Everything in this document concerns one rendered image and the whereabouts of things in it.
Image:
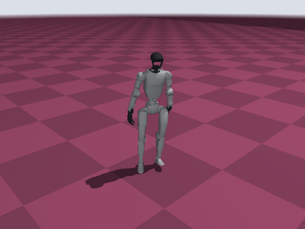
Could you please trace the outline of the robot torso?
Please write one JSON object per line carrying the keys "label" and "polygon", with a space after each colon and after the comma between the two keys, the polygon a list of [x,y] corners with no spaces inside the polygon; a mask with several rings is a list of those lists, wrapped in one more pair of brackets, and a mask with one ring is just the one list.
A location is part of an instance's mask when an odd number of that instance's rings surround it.
{"label": "robot torso", "polygon": [[[154,71],[153,69],[151,69]],[[163,87],[165,83],[166,74],[163,69],[159,73],[153,73],[151,70],[147,69],[145,80],[143,81],[143,90],[148,98],[146,102],[147,114],[155,114],[159,112],[159,103],[157,98],[159,98],[163,92]]]}

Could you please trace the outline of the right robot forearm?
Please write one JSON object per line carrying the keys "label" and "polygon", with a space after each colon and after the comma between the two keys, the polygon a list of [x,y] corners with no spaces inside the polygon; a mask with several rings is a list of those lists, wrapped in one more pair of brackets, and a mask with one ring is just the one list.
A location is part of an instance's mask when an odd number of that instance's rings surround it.
{"label": "right robot forearm", "polygon": [[130,103],[129,103],[129,107],[128,107],[129,112],[130,112],[131,109],[134,110],[135,103],[136,103],[136,100],[137,100],[137,97],[134,97],[134,94],[135,94],[135,91],[133,90],[132,95],[131,95],[131,100],[130,100]]}

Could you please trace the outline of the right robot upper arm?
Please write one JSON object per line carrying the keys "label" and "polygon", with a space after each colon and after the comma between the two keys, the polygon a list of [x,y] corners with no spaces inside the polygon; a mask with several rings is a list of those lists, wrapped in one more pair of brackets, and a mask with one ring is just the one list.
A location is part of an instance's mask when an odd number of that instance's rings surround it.
{"label": "right robot upper arm", "polygon": [[139,72],[136,75],[136,81],[135,81],[135,85],[134,85],[134,97],[139,97],[140,96],[140,87],[142,85],[142,82],[145,80],[147,73],[146,72]]}

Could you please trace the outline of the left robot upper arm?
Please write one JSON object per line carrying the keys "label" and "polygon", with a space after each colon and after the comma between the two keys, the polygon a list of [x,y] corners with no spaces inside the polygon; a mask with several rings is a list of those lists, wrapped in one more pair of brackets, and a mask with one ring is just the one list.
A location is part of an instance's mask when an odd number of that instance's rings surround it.
{"label": "left robot upper arm", "polygon": [[172,74],[169,71],[164,71],[166,74],[166,79],[165,79],[165,85],[166,85],[166,90],[165,93],[166,95],[172,95],[173,94],[173,90],[171,88],[172,86]]}

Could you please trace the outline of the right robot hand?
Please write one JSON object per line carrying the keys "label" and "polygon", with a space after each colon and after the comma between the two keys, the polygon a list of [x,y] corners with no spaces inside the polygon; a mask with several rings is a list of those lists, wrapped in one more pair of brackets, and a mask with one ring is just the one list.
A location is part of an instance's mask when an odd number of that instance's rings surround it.
{"label": "right robot hand", "polygon": [[[133,114],[133,109],[131,109],[130,112],[128,111],[127,120],[130,124],[132,124],[132,122],[134,123],[134,121],[132,119],[132,114]],[[134,124],[132,124],[132,125],[134,125]]]}

